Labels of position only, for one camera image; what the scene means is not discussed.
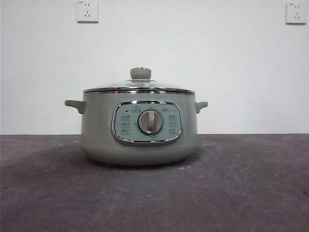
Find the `wall outlet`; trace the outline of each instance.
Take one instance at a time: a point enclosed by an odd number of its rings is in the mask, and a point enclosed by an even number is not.
[[[307,5],[304,2],[288,2],[285,5],[286,24],[306,24]]]
[[[76,6],[77,22],[98,22],[98,1],[78,1]]]

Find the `cooker body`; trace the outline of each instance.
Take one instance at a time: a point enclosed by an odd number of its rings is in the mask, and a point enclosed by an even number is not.
[[[82,114],[81,144],[93,160],[117,165],[156,165],[183,160],[197,147],[193,94],[91,92],[84,94],[83,102],[86,110]],[[154,112],[147,114],[146,119],[162,118],[153,133],[140,126],[141,114],[146,111]]]

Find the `cooker handle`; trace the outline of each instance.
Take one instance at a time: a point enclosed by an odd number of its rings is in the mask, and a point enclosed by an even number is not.
[[[208,106],[208,101],[195,102],[195,110],[197,111],[197,114],[199,113],[201,109],[207,106]]]
[[[85,113],[85,110],[86,110],[86,102],[85,101],[65,100],[64,104],[66,106],[76,108],[80,114]]]

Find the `sage green cooker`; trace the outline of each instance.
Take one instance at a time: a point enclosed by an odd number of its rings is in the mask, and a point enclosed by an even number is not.
[[[66,100],[82,114],[82,150],[117,165],[156,165],[187,158],[197,148],[197,116],[206,101],[195,92],[151,80],[151,70],[131,69],[131,80],[84,90]]]

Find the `white wall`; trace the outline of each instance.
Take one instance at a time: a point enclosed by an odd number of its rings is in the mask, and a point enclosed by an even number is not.
[[[1,133],[77,134],[64,106],[132,67],[209,101],[199,133],[309,133],[309,26],[284,23],[283,0],[1,1]]]

